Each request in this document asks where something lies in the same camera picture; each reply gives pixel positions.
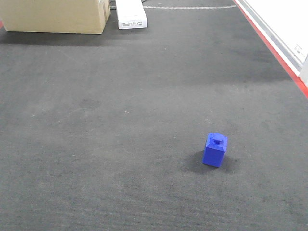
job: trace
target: stud on blue block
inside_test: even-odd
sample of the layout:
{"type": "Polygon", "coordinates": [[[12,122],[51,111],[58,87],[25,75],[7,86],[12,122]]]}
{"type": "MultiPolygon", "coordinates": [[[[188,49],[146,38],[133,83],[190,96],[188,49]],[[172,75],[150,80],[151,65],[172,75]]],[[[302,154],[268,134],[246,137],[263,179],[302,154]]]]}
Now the stud on blue block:
{"type": "Polygon", "coordinates": [[[227,151],[227,143],[228,137],[220,133],[209,133],[205,144],[202,163],[220,167],[225,152],[227,151]]]}

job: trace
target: cable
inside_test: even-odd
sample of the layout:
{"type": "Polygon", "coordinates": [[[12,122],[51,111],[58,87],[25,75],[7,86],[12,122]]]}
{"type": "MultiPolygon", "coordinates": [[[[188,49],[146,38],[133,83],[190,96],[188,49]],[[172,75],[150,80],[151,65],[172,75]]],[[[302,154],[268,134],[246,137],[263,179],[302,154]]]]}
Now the cable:
{"type": "MultiPolygon", "coordinates": [[[[237,5],[231,6],[143,6],[145,9],[157,9],[157,10],[222,10],[235,8],[237,5]]],[[[116,10],[116,6],[110,6],[110,10],[116,10]]]]}

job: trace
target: red baseboard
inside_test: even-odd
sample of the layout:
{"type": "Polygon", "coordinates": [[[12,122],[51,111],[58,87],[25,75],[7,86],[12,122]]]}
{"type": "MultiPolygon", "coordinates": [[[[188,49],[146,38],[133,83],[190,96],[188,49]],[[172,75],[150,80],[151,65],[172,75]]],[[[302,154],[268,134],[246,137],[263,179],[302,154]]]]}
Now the red baseboard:
{"type": "Polygon", "coordinates": [[[248,20],[250,25],[254,28],[254,30],[257,32],[257,34],[260,36],[260,38],[263,40],[265,45],[268,47],[268,49],[272,52],[272,54],[275,56],[275,58],[278,60],[280,65],[285,69],[285,71],[289,74],[291,79],[295,82],[295,84],[298,86],[299,89],[303,92],[303,94],[308,98],[308,87],[304,84],[304,82],[300,79],[299,76],[297,76],[294,71],[288,66],[288,64],[283,60],[283,58],[278,54],[278,52],[274,49],[274,47],[270,44],[270,42],[265,38],[265,36],[262,34],[262,32],[256,27],[256,25],[251,21],[251,19],[248,17],[248,15],[244,12],[244,10],[241,8],[241,6],[235,2],[245,18],[248,20]]]}

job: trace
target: cardboard box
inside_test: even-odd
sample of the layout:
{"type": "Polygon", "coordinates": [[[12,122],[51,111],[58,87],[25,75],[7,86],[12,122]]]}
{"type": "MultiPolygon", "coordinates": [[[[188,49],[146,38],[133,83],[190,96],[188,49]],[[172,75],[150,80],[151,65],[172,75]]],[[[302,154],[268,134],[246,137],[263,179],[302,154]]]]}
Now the cardboard box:
{"type": "Polygon", "coordinates": [[[146,17],[141,0],[115,0],[119,29],[146,28],[146,17]]]}
{"type": "Polygon", "coordinates": [[[109,0],[0,0],[7,31],[101,34],[109,0]]]}

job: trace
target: blue toy brick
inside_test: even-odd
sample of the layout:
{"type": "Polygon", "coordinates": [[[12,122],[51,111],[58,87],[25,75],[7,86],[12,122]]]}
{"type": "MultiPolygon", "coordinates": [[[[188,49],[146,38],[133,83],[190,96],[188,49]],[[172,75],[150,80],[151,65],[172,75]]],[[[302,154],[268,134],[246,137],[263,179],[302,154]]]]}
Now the blue toy brick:
{"type": "Polygon", "coordinates": [[[209,133],[202,163],[215,167],[222,165],[223,157],[227,151],[228,137],[220,133],[209,133]]]}

